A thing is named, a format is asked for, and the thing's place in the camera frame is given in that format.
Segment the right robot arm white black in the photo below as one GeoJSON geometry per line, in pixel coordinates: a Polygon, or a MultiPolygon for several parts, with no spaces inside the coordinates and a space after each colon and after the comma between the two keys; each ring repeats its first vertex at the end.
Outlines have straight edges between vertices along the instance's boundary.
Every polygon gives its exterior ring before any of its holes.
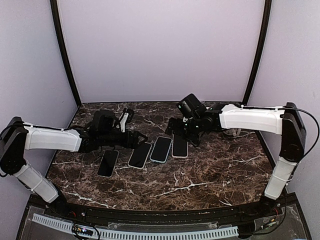
{"type": "Polygon", "coordinates": [[[281,136],[278,161],[264,190],[264,199],[255,205],[255,213],[266,217],[275,208],[284,187],[291,180],[299,162],[306,157],[306,127],[302,109],[293,102],[285,106],[260,107],[215,102],[206,106],[194,94],[177,103],[182,118],[171,117],[165,133],[181,136],[197,147],[201,135],[233,129],[247,129],[281,136]]]}

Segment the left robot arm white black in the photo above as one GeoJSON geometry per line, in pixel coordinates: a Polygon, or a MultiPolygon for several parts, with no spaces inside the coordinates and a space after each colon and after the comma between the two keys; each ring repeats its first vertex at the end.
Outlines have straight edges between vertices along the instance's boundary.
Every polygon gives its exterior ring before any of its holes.
{"type": "Polygon", "coordinates": [[[24,122],[13,117],[0,134],[1,177],[11,175],[51,204],[51,210],[60,218],[67,218],[70,206],[64,195],[25,159],[27,150],[62,150],[89,153],[100,147],[120,146],[136,149],[146,143],[148,137],[136,130],[128,130],[134,111],[126,108],[120,118],[111,110],[98,110],[85,127],[54,128],[24,122]]]}

